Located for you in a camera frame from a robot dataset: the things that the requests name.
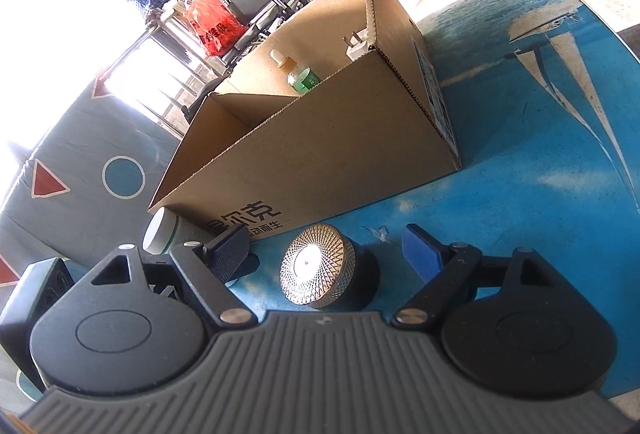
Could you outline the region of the white supplement bottle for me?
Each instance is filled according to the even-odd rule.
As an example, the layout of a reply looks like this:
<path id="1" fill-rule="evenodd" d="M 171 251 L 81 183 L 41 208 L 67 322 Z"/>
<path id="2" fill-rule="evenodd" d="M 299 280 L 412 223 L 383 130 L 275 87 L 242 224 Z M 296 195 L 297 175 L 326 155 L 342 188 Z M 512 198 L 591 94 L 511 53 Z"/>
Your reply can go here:
<path id="1" fill-rule="evenodd" d="M 153 255 L 167 254 L 175 245 L 189 241 L 208 243 L 213 236 L 206 229 L 191 223 L 185 217 L 161 207 L 146 228 L 142 248 Z"/>

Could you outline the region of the blue patterned mattress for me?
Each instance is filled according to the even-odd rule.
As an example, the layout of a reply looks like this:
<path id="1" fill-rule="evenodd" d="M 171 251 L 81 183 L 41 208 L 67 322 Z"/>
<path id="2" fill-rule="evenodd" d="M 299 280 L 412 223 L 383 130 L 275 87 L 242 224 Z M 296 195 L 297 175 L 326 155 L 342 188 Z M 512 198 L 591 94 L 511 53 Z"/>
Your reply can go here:
<path id="1" fill-rule="evenodd" d="M 1 260 L 21 274 L 53 257 L 91 267 L 140 246 L 174 135 L 86 87 L 40 141 L 1 205 Z"/>

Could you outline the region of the gold lid black jar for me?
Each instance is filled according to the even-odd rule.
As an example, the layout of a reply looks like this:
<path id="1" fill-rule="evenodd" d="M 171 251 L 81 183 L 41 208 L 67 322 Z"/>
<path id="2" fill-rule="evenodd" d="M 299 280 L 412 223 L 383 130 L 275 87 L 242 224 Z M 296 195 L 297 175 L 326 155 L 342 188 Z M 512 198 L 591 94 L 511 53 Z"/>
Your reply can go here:
<path id="1" fill-rule="evenodd" d="M 288 301 L 328 312 L 359 312 L 380 284 L 375 256 L 336 227 L 318 223 L 303 230 L 286 249 L 280 286 Z"/>

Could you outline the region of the brown cardboard box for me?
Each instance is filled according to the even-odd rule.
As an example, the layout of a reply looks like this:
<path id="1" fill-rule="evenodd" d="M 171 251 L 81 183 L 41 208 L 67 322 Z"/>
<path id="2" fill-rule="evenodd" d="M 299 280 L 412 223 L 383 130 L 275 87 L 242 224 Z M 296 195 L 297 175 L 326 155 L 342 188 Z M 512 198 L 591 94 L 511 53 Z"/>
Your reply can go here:
<path id="1" fill-rule="evenodd" d="M 345 36 L 369 30 L 369 51 Z M 297 94 L 271 50 L 321 83 Z M 461 159 L 421 32 L 398 0 L 314 0 L 207 96 L 151 202 L 278 235 L 430 183 Z"/>

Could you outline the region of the green dropper bottle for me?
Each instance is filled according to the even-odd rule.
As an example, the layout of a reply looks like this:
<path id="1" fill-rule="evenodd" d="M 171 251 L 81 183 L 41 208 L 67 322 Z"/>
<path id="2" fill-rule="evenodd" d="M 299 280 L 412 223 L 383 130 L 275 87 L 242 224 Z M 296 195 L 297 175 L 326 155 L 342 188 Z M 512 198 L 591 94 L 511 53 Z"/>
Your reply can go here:
<path id="1" fill-rule="evenodd" d="M 291 56 L 278 50 L 271 50 L 269 55 L 297 94 L 304 95 L 321 83 L 321 79 L 309 67 L 300 66 Z"/>

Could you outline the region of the red plastic bag hanging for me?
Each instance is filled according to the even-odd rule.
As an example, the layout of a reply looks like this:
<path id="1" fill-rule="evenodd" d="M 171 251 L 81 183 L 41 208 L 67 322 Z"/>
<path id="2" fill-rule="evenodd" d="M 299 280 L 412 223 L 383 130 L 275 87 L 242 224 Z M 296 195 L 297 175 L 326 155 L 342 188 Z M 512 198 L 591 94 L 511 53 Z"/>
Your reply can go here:
<path id="1" fill-rule="evenodd" d="M 184 17 L 201 40 L 208 56 L 228 53 L 245 35 L 247 27 L 221 0 L 183 0 Z"/>

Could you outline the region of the white power adapter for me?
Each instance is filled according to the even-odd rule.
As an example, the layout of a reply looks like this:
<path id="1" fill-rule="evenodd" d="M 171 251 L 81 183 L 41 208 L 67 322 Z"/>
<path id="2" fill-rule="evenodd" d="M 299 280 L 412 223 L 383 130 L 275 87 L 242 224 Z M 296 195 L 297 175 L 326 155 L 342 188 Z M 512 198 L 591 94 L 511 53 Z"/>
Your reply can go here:
<path id="1" fill-rule="evenodd" d="M 352 61 L 357 61 L 362 55 L 369 51 L 369 30 L 363 28 L 354 31 L 350 36 L 345 36 L 343 41 L 346 44 L 346 56 Z"/>

